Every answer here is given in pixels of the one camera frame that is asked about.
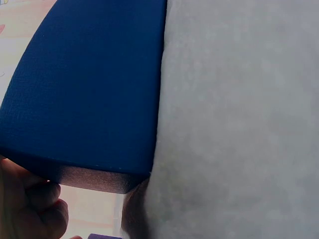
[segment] purple object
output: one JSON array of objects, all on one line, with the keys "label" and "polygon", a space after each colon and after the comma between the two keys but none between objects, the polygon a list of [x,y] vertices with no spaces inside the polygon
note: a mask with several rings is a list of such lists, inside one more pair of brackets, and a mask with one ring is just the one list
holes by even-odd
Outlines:
[{"label": "purple object", "polygon": [[109,236],[102,236],[97,234],[90,234],[88,239],[122,239],[122,238],[115,238]]}]

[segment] hand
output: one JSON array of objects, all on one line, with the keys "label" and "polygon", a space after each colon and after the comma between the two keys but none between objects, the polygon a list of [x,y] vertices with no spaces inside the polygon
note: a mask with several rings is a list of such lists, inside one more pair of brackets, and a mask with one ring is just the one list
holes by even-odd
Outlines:
[{"label": "hand", "polygon": [[61,238],[68,225],[68,209],[59,199],[60,192],[58,184],[0,155],[0,238]]},{"label": "hand", "polygon": [[150,238],[149,226],[145,212],[144,199],[149,180],[145,180],[124,199],[122,211],[122,229],[130,239]]}]

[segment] textured blue surface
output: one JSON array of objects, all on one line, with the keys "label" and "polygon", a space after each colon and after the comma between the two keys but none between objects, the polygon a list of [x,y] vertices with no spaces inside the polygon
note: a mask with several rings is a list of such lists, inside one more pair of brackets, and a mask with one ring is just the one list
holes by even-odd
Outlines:
[{"label": "textured blue surface", "polygon": [[0,153],[26,167],[35,156],[31,170],[58,182],[64,165],[149,175],[165,11],[166,0],[58,0],[2,103]]}]

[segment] gray upholstery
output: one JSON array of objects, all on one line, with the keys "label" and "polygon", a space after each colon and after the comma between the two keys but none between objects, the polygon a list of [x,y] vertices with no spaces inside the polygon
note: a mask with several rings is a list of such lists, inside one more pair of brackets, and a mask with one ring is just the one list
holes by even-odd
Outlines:
[{"label": "gray upholstery", "polygon": [[319,238],[318,12],[168,1],[152,239]]}]

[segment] blue foam block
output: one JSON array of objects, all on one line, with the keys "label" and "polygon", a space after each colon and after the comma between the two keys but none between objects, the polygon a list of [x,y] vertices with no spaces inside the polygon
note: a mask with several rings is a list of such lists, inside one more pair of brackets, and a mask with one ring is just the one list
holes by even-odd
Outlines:
[{"label": "blue foam block", "polygon": [[0,109],[0,154],[49,180],[125,193],[153,164],[166,0],[58,0]]}]

